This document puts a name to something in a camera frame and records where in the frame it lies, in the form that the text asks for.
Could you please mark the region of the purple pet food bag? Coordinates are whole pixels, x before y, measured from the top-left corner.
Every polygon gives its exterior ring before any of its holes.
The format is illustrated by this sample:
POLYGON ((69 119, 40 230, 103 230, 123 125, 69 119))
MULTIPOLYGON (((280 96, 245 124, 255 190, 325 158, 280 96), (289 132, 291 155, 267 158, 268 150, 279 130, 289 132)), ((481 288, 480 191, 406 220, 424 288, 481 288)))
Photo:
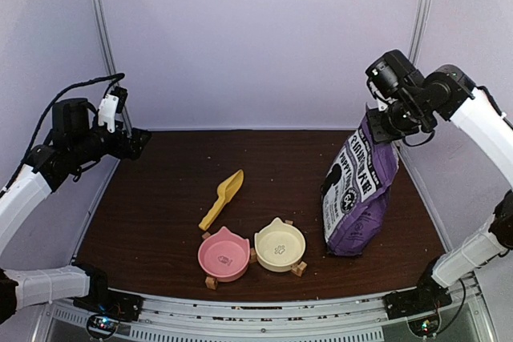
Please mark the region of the purple pet food bag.
POLYGON ((321 185, 323 231, 329 254, 361 255, 380 232, 398 168, 394 146, 373 141, 365 116, 343 143, 321 185))

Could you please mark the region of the yellow plastic scoop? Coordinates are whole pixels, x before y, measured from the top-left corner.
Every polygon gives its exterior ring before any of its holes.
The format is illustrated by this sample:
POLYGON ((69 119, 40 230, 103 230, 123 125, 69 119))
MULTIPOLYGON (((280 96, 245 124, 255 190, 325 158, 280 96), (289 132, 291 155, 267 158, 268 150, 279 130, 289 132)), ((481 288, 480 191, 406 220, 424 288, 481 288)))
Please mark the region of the yellow plastic scoop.
POLYGON ((207 231, 212 226, 224 207, 231 202, 235 194, 240 190, 243 182, 244 171, 240 169, 218 185, 216 190, 217 199, 200 221, 198 225, 200 230, 207 231))

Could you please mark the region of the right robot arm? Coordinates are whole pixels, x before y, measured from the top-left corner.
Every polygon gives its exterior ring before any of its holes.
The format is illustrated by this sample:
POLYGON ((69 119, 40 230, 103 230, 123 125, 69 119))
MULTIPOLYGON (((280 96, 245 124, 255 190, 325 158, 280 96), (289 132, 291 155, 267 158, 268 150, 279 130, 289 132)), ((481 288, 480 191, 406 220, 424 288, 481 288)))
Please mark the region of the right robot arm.
MULTIPOLYGON (((400 51, 384 53, 366 69, 366 85, 378 107, 366 112, 375 143, 405 142, 419 132, 434 137, 442 118, 466 134, 512 181, 512 125, 486 87, 478 86, 457 66, 446 64, 427 76, 400 51)), ((411 293, 422 312, 442 297, 442 290, 469 272, 512 249, 512 194, 506 193, 489 219, 457 248, 432 262, 411 293)))

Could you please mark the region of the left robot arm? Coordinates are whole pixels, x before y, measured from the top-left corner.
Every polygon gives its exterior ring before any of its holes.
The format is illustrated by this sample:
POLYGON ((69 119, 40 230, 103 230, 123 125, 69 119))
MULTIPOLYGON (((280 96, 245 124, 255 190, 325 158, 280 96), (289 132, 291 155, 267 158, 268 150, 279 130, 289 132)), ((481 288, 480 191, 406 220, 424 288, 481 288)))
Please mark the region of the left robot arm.
MULTIPOLYGON (((151 132, 126 131, 116 120, 120 98, 105 96, 98 108, 85 98, 52 103, 52 128, 43 144, 32 147, 14 181, 1 190, 1 246, 6 247, 33 210, 55 193, 69 176, 82 174, 110 155, 138 159, 151 132)), ((16 311, 54 300, 83 299, 98 313, 115 306, 107 275, 88 264, 47 270, 1 271, 1 319, 16 311)))

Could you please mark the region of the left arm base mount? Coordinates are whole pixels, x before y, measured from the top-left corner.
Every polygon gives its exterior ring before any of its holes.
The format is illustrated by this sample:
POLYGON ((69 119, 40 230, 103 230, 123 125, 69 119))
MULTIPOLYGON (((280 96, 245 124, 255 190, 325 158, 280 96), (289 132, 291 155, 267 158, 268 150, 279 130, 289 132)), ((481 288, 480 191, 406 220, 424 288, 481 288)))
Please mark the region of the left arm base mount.
POLYGON ((143 307, 143 297, 109 288, 107 273, 90 264, 72 264, 89 279, 85 296, 74 297, 73 305, 89 312, 106 315, 125 322, 137 321, 143 307))

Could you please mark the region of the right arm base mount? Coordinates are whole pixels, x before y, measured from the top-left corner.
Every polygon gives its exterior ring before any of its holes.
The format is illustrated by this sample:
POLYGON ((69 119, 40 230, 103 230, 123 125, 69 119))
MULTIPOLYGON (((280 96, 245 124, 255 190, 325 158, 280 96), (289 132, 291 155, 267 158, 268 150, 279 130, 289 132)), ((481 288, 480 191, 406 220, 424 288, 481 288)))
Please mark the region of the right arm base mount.
POLYGON ((390 292, 383 296, 384 307, 390 320, 410 317, 424 312, 434 312, 452 304, 448 288, 443 288, 432 278, 435 262, 431 260, 414 288, 390 292))

